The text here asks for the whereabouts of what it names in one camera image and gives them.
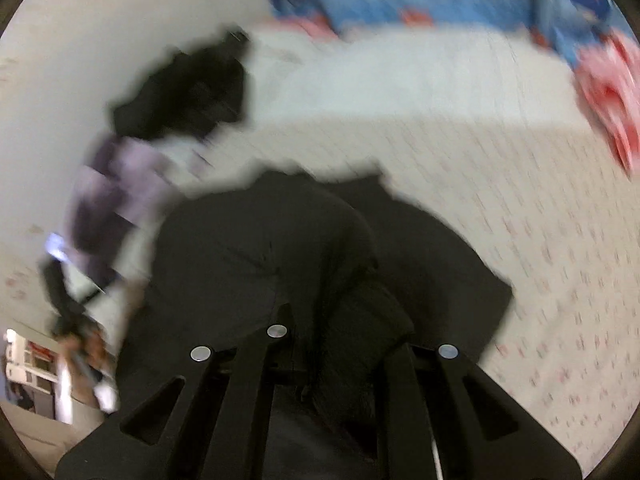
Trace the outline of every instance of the bed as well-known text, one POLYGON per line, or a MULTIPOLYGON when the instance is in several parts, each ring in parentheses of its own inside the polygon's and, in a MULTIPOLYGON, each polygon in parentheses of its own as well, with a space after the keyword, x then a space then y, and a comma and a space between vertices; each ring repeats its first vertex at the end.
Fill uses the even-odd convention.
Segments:
MULTIPOLYGON (((640 401, 640 192, 578 101, 566 63, 519 34, 481 27, 386 26, 343 42, 268 25, 265 0, 83 1, 26 0, 0 46, 0 57, 16 61, 0 89, 11 105, 4 125, 48 131, 51 146, 64 135, 69 146, 63 172, 60 159, 44 162, 58 186, 45 184, 47 193, 70 190, 92 136, 106 126, 104 102, 133 74, 168 44, 239 22, 255 38, 250 120, 216 136, 202 180, 186 170, 192 145, 168 142, 174 182, 196 191, 241 181, 256 160, 320 177, 379 165, 393 193, 442 216, 513 283, 515 300, 484 370, 574 454, 585 476, 606 465, 617 440, 626 445, 629 434, 619 437, 635 426, 640 401), (44 7, 53 9, 48 21, 31 25, 44 7), (144 30, 135 16, 144 16, 144 30), (45 38, 46 55, 33 46, 45 38), (71 96, 58 89, 48 104, 52 80, 71 96), (33 117, 28 103, 40 96, 33 117)), ((24 160, 26 150, 14 157, 24 160)), ((18 200, 16 209, 54 231, 64 213, 57 200, 44 201, 43 211, 18 200)), ((129 240, 119 270, 130 280, 148 271, 157 226, 129 240)), ((114 290, 93 312, 115 349, 123 297, 114 290)))

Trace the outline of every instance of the red and pink cloth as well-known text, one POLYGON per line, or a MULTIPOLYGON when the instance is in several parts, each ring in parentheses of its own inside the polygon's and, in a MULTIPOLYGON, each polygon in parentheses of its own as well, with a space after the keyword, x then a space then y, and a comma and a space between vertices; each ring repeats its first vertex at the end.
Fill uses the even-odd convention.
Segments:
POLYGON ((640 47, 612 31, 602 44, 580 50, 575 76, 625 171, 634 174, 640 167, 640 47))

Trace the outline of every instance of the white wall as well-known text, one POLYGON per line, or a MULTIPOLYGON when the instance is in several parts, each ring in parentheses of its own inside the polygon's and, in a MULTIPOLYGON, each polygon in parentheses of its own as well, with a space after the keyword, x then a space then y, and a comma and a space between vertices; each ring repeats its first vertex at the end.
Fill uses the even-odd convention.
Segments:
POLYGON ((168 51, 247 26, 266 0, 25 0, 0 42, 0 316, 46 332, 35 263, 60 228, 78 167, 108 129, 105 104, 168 51))

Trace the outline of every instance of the purple garment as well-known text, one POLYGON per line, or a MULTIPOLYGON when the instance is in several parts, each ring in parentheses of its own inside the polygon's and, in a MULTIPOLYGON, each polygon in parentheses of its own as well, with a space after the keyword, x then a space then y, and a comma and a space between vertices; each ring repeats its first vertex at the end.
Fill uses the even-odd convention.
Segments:
POLYGON ((112 136, 80 169, 66 252, 100 288, 117 277, 113 263, 127 234, 175 192, 164 178, 170 164, 148 142, 112 136))

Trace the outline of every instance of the round metal pin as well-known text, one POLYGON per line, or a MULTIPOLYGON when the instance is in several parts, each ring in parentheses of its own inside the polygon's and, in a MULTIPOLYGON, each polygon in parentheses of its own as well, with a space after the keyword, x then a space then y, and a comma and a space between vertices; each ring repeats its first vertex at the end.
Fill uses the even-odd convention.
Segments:
POLYGON ((453 345, 441 345, 438 348, 438 354, 445 359, 455 359, 458 357, 458 349, 453 345))
POLYGON ((287 335, 287 327, 284 325, 271 325, 267 329, 269 337, 279 338, 287 335))
POLYGON ((191 350, 191 359, 194 361, 206 361, 211 357, 211 350, 206 346, 196 346, 191 350))

